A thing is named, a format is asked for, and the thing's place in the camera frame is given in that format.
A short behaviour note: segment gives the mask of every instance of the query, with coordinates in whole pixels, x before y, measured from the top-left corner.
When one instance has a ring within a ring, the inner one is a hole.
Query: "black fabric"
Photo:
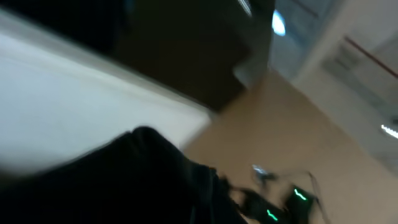
[[[137,128],[0,193],[3,223],[246,223],[216,171]]]

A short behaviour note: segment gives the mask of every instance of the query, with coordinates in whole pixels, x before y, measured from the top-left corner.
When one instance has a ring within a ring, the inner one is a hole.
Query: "green led light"
[[[302,194],[300,194],[297,189],[294,189],[294,192],[296,193],[297,196],[299,196],[303,200],[307,200]]]
[[[273,218],[275,221],[278,221],[277,217],[275,217],[275,215],[273,215],[268,209],[267,209],[268,215]]]

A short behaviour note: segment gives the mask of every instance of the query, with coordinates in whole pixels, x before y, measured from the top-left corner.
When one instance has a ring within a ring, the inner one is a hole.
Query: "red line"
[[[382,63],[379,59],[377,59],[375,56],[370,54],[367,50],[363,49],[359,44],[357,44],[355,41],[350,39],[349,37],[344,37],[345,41],[347,41],[349,44],[351,44],[353,47],[358,49],[362,54],[370,58],[374,63],[378,64],[380,67],[382,67],[386,72],[388,72],[390,75],[393,77],[398,78],[398,73],[394,72],[391,68],[389,68],[386,64]]]
[[[305,4],[303,4],[302,2],[300,2],[299,0],[292,0],[294,3],[298,4],[298,6],[300,6],[304,11],[306,11],[307,13],[311,14],[313,17],[318,18],[319,15],[314,12],[312,9],[310,9],[308,6],[306,6]]]

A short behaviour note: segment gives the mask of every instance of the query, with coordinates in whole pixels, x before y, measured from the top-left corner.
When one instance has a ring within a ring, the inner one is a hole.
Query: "ceiling light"
[[[274,15],[272,16],[272,29],[279,36],[286,34],[284,18],[277,10],[274,11]]]
[[[392,137],[395,137],[398,139],[398,132],[394,131],[393,129],[388,128],[388,127],[384,126],[383,124],[381,125],[381,129],[383,129],[384,132],[391,135]]]

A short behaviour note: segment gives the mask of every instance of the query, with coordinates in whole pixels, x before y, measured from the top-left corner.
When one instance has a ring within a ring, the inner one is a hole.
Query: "beige floor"
[[[277,74],[236,100],[184,152],[252,188],[252,164],[310,170],[333,224],[398,223],[398,179]],[[312,190],[304,177],[292,181]],[[314,223],[322,223],[318,211]]]

